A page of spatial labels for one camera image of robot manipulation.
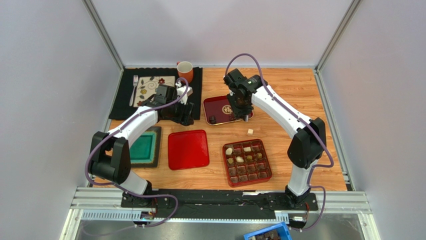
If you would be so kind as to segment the red chocolate serving tray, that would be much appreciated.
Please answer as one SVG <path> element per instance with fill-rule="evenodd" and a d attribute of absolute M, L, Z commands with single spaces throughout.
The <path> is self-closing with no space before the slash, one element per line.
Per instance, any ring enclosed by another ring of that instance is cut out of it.
<path fill-rule="evenodd" d="M 229 116 L 233 114 L 233 110 L 229 104 L 229 101 L 226 95 L 209 97 L 204 99 L 203 109 L 204 109 L 206 122 L 210 126 L 233 123 L 232 121 L 229 121 Z M 217 123 L 214 125 L 210 124 L 209 116 L 215 116 Z"/>

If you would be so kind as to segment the red tin lid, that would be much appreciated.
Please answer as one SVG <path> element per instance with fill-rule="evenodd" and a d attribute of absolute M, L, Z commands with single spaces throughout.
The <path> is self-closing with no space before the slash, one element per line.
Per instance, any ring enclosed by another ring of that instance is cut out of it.
<path fill-rule="evenodd" d="M 171 133 L 167 143 L 168 167 L 173 171 L 206 167 L 210 163 L 207 134 L 202 129 Z"/>

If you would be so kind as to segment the white round chocolate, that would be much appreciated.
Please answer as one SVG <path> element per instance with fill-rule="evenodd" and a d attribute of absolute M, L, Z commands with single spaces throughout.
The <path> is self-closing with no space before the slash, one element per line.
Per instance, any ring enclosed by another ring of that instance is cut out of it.
<path fill-rule="evenodd" d="M 228 156 L 232 155 L 233 152 L 234 152 L 234 149 L 232 147 L 229 147 L 225 150 L 225 154 Z"/>
<path fill-rule="evenodd" d="M 237 163 L 243 163 L 243 162 L 244 162 L 244 158 L 243 158 L 243 157 L 241 157 L 241 156 L 237 156 L 237 157 L 235 158 L 235 161 L 236 161 Z"/>

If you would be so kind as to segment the red chocolate box with tray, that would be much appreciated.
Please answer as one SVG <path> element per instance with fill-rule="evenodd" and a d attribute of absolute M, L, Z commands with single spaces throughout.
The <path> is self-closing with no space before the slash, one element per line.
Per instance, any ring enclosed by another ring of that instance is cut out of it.
<path fill-rule="evenodd" d="M 244 152 L 244 147 L 251 147 L 251 151 Z M 225 154 L 227 148 L 233 148 L 232 155 Z M 262 153 L 262 158 L 257 158 L 257 153 Z M 247 155 L 252 156 L 252 161 L 246 160 Z M 227 143 L 222 147 L 222 156 L 228 185 L 232 188 L 265 183 L 273 176 L 264 143 L 260 139 Z M 243 157 L 244 162 L 236 162 L 237 156 Z M 228 163 L 229 158 L 233 158 L 233 164 Z"/>

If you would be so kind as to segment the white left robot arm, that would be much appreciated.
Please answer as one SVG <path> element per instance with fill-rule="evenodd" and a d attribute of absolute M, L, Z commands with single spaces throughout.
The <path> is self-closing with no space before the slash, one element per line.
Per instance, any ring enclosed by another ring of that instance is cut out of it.
<path fill-rule="evenodd" d="M 143 195 L 149 182 L 132 171 L 130 148 L 149 128 L 161 120 L 183 126 L 193 125 L 194 104 L 188 102 L 193 90 L 181 82 L 176 86 L 161 84 L 156 93 L 144 100 L 137 110 L 118 127 L 98 131 L 92 137 L 85 176 L 107 180 L 107 185 L 133 195 Z"/>

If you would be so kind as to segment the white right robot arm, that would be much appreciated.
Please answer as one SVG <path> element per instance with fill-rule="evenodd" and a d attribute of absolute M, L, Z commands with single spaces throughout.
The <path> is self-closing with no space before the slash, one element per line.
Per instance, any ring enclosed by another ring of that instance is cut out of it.
<path fill-rule="evenodd" d="M 327 146 L 326 126 L 321 118 L 311 119 L 283 100 L 259 75 L 247 78 L 238 69 L 227 73 L 224 83 L 226 96 L 236 119 L 245 122 L 254 107 L 275 120 L 291 139 L 287 155 L 292 162 L 290 181 L 285 187 L 286 201 L 300 205 L 311 191 L 308 180 L 312 167 Z"/>

